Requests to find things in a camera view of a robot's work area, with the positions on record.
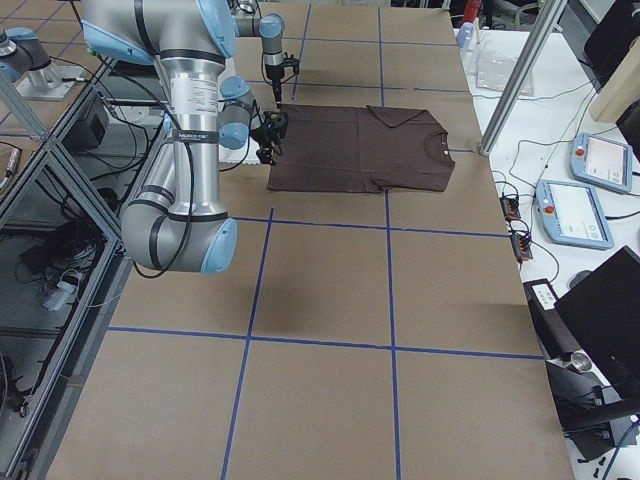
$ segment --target blue tape line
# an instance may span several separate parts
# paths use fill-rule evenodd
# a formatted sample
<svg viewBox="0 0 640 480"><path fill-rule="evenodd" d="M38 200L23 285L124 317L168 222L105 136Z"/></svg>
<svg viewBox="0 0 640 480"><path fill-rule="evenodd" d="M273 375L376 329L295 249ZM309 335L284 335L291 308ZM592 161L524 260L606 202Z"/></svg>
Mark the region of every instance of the blue tape line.
<svg viewBox="0 0 640 480"><path fill-rule="evenodd" d="M127 333L144 333L150 335L175 335L180 337L206 337L206 338L220 338L223 340L247 340L246 335L238 335L233 333L218 333L218 332L200 332L194 330L167 330L160 328L144 328L144 327L125 327L125 326L110 326L107 330L110 332L127 332ZM285 338L285 337L266 337L266 336L251 336L251 341L256 342L273 342L273 343L292 343L299 345L317 345L327 347L342 347L342 348L358 348L369 350L391 350L391 345L376 345L373 343L351 343L351 342L337 342L326 340L312 340L305 338ZM412 352L412 353L428 353L433 355L460 355L467 357L490 357L490 358L510 358L516 360L544 360L541 355L529 355L520 353L504 353L504 352L482 352L475 350L452 350L444 348L428 348L428 347L408 347L408 346L395 346L396 351Z"/></svg>
<svg viewBox="0 0 640 480"><path fill-rule="evenodd" d="M348 38L315 38L315 37L282 37L284 40L312 40L314 42L344 42L344 43L371 43L377 44L380 40L356 40L356 39L348 39ZM456 47L458 45L455 43L438 43L438 42L400 42L400 41L390 41L390 40L382 40L383 45L422 45L425 47Z"/></svg>
<svg viewBox="0 0 640 480"><path fill-rule="evenodd" d="M414 227L382 227L375 225L352 225L349 223L319 223L319 222L306 222L302 220L278 220L278 219L263 219L263 218L251 218L251 217L234 217L236 220L245 222L271 222L279 225L300 225L305 227L332 227L332 228L354 228L360 230L387 230L392 232L411 232L411 233L432 233L439 235L459 235L466 237L490 237L490 238L509 238L506 233L487 233L487 232L463 232L455 230L437 230L433 228L414 228Z"/></svg>
<svg viewBox="0 0 640 480"><path fill-rule="evenodd" d="M66 4L67 4L67 2L60 2L60 5L58 5L58 8L56 8L51 15L49 15L47 18L44 19L44 22L42 22L42 25L40 25L38 28L36 28L35 32L37 33L38 30L40 30L42 27L44 27L47 24L47 22L49 20L51 20L51 17L53 17L56 13L58 13L60 10L62 10L62 7L64 7Z"/></svg>
<svg viewBox="0 0 640 480"><path fill-rule="evenodd" d="M234 335L231 333L216 332L199 332L193 330L165 330L160 328L142 328L142 327L118 327L110 326L107 330L110 332L129 332L129 333L150 333L155 335L176 335L181 337L208 337L208 338L224 338L233 340L246 340L244 335Z"/></svg>
<svg viewBox="0 0 640 480"><path fill-rule="evenodd" d="M509 238L507 233L458 232L455 230L432 230L429 228L391 227L394 232L435 233L440 235L460 235L464 237Z"/></svg>
<svg viewBox="0 0 640 480"><path fill-rule="evenodd" d="M449 88L414 87L414 90L417 90L419 92L469 93L469 90L454 90L454 89L449 89Z"/></svg>
<svg viewBox="0 0 640 480"><path fill-rule="evenodd" d="M267 249L269 248L269 236L271 235L271 225L273 220L272 208L269 212L269 223L267 224L267 231L264 236L264 244L262 246L262 258L260 259L260 269L258 270L258 279L256 281L256 290L253 295L253 305L251 306L251 318L249 320L249 328L247 330L247 338L244 344L244 353L242 354L242 365L240 366L240 376L238 378L238 386L236 387L236 397L233 402L233 413L231 414L231 424L229 425L229 434L227 436L227 447L224 452L224 461L222 464L222 472L220 474L220 480L226 480L227 470L229 468L229 459L231 457L231 446L233 444L233 434L235 432L236 420L238 418L238 409L240 407L240 396L242 395L242 385L244 383L244 375L247 368L247 360L249 358L249 347L251 345L251 333L253 331L253 323L256 317L256 310L258 308L258 299L260 298L260 287L262 285L262 274L264 273L264 265L267 258Z"/></svg>
<svg viewBox="0 0 640 480"><path fill-rule="evenodd" d="M473 350L449 350L444 348L396 347L402 352L433 353L437 355L460 355L466 357L510 358L516 360L544 360L542 355L524 353L477 352Z"/></svg>
<svg viewBox="0 0 640 480"><path fill-rule="evenodd" d="M11 115L11 112L7 113L2 120L0 120L0 126L2 126L2 124L7 120L7 118L9 118L9 115ZM24 134L19 134L19 133L0 133L1 136L3 137L28 137L29 135L24 135Z"/></svg>
<svg viewBox="0 0 640 480"><path fill-rule="evenodd" d="M302 44L300 45L300 67L302 68L302 54L304 52L304 44L307 40L307 30L309 29L309 19L311 18L311 5L307 7L307 19L304 22L304 32L302 33ZM296 75L293 81L293 90L291 91L291 100L296 98L296 90L298 90L298 78L300 75Z"/></svg>
<svg viewBox="0 0 640 480"><path fill-rule="evenodd" d="M396 356L396 320L393 302L393 253L391 249L391 208L389 192L384 192L385 216L387 221L387 277L389 280L389 324L391 329L391 377L393 382L393 427L396 448L396 480L402 479L402 454L400 450L400 406L398 402L398 366Z"/></svg>
<svg viewBox="0 0 640 480"><path fill-rule="evenodd" d="M82 30L80 30L78 33L76 33L76 35L71 39L71 41L67 44L67 46L64 47L57 56L62 58L62 55L64 55L64 52L66 52L67 48L69 48L71 45L84 45L84 42L82 42L82 43L74 43L76 38L78 38L78 36L80 36L81 34L82 34Z"/></svg>
<svg viewBox="0 0 640 480"><path fill-rule="evenodd" d="M316 83L316 82L299 82L297 81L296 77L296 81L294 82L294 86L301 86L301 87L329 87L329 88L373 88L373 89L379 89L380 85L349 85L349 84L344 84L344 83ZM258 83L258 84L263 84L264 80L245 80L245 82L247 83ZM416 90L416 91L425 91L425 92L436 92L436 93L469 93L468 90L450 90L450 89L446 89L446 88L409 88L409 87L389 87L389 86L385 86L382 87L384 90Z"/></svg>
<svg viewBox="0 0 640 480"><path fill-rule="evenodd" d="M259 222L259 223L269 223L268 218L251 218L251 217L233 217L239 222Z"/></svg>
<svg viewBox="0 0 640 480"><path fill-rule="evenodd" d="M455 43L438 43L438 42L400 42L400 41L386 41L383 42L389 45L423 45L426 47L456 47L458 45Z"/></svg>
<svg viewBox="0 0 640 480"><path fill-rule="evenodd" d="M22 7L24 7L24 4L27 3L29 0L23 0L20 5L18 5L16 8L14 8L10 13L8 13L6 15L7 18L11 17L11 15L13 15L14 13L16 13L18 10L20 10ZM29 19L24 19L24 20L42 20L41 18L29 18Z"/></svg>
<svg viewBox="0 0 640 480"><path fill-rule="evenodd" d="M304 338L252 336L251 340L256 342L292 343L297 345L317 345L322 347L361 348L361 349L368 349L368 350L391 350L391 346L389 345L376 345L373 343L335 342L331 340L309 340Z"/></svg>
<svg viewBox="0 0 640 480"><path fill-rule="evenodd" d="M273 220L273 223L282 225L304 225L312 227L334 227L334 228L357 228L364 230L386 230L386 227L376 227L373 225L350 225L348 223L316 223L316 222L304 222L298 220Z"/></svg>
<svg viewBox="0 0 640 480"><path fill-rule="evenodd" d="M380 105L384 107L384 64L382 60L382 18L378 7L378 56L380 57Z"/></svg>
<svg viewBox="0 0 640 480"><path fill-rule="evenodd" d="M7 113L2 120L0 120L0 125L4 123L4 121L9 118L11 113ZM0 137L13 137L13 138L31 138L31 135L26 133L0 133Z"/></svg>

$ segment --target metal pole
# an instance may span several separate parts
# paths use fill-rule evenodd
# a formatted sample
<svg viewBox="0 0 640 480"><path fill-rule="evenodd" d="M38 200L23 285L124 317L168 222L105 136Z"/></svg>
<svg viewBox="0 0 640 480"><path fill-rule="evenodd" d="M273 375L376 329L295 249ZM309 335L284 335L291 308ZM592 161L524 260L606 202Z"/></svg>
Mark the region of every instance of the metal pole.
<svg viewBox="0 0 640 480"><path fill-rule="evenodd" d="M498 106L495 112L493 112L493 116L491 120L489 120L489 125L487 125L487 129L484 132L482 142L479 146L479 151L482 155L488 155L498 140L498 136L518 100L527 75L529 75L531 68L536 63L549 35L553 31L564 8L567 6L567 1L568 0L554 0L552 2L545 2L544 7L542 7L533 31L529 35L529 38L527 38L522 53L520 53L520 57L513 68L504 92L502 92L502 96L498 101Z"/></svg>
<svg viewBox="0 0 640 480"><path fill-rule="evenodd" d="M0 100L7 105L31 135L40 140L46 140L49 135L47 127L3 74L0 74Z"/></svg>

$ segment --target black monitor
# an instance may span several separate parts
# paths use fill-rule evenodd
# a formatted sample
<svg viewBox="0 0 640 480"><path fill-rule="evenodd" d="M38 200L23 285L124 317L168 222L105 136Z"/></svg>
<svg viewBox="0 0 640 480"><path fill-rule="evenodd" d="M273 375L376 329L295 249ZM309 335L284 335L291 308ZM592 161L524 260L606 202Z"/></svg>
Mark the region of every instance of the black monitor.
<svg viewBox="0 0 640 480"><path fill-rule="evenodd" d="M640 397L640 257L623 247L555 306L620 397Z"/></svg>

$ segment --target electrical connector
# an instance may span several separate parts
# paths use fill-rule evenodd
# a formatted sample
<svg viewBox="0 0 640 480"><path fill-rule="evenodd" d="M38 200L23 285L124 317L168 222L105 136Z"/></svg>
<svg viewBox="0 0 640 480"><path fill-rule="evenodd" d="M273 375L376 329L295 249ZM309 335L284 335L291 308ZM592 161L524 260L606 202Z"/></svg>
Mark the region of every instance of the electrical connector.
<svg viewBox="0 0 640 480"><path fill-rule="evenodd" d="M47 296L42 306L50 312L60 310L69 298L78 292L82 278L82 273L76 270L64 272L56 285L56 289Z"/></svg>

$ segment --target white table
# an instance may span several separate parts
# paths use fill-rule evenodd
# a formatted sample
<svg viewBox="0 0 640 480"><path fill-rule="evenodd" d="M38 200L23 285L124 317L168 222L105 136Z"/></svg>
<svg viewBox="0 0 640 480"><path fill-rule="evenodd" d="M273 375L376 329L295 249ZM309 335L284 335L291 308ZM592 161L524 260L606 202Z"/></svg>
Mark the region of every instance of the white table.
<svg viewBox="0 0 640 480"><path fill-rule="evenodd" d="M505 55L517 56L524 45L528 33L526 32L484 32L487 35L486 49L499 51ZM614 124L594 122L589 112L584 115L580 128L578 128L582 112L593 101L595 91L591 85L585 85L575 92L561 95L554 99L524 101L524 98L551 97L558 93L571 90L585 84L588 77L580 67L569 45L559 33L554 33L547 42L537 64L533 69L534 96L521 96L517 102L500 138L490 155L491 166L494 171L501 172L506 180L513 183L519 193L532 194L533 188L526 183L514 178L508 173L511 167L518 142L520 140L533 140L540 143L552 143L558 140L573 140L580 132L597 133L606 130L603 137L622 141L624 138ZM498 92L476 87L476 77L467 77L471 92L475 95L498 97ZM489 119L497 105L498 100L475 97L474 104L480 128L484 131ZM553 146L539 146L530 143L522 143L513 173L518 177L536 184L542 175L543 179L576 180L569 169L569 152L571 143L560 143ZM634 161L634 170L640 170L640 165ZM496 181L504 180L501 173L494 173ZM633 193L640 193L640 180L634 177ZM502 184L497 184L498 193L502 192ZM513 190L507 186L505 193ZM640 198L629 195L619 195L598 188L598 196L606 215L618 216L640 210ZM533 240L548 248L556 256L560 264L560 271L553 282L553 287L559 296L569 290L569 281L581 270L593 270L603 263L622 246L628 245L636 253L640 252L640 240L638 236L640 216L626 220L610 221L615 246L610 250L599 251L593 249L567 247L551 243L549 237L542 230L537 212L531 209L532 197L520 198L520 210L523 219L531 226ZM540 248L533 246L534 259L524 262L520 272L522 281L539 278L552 278L556 272L556 266L551 257ZM593 472L597 461L590 464L578 464L576 459L580 457L574 444L567 442L570 451L574 472L577 480L593 478ZM600 467L600 477L605 467ZM640 447L632 446L622 449L618 455L615 466L609 474L609 479L618 477L640 478Z"/></svg>

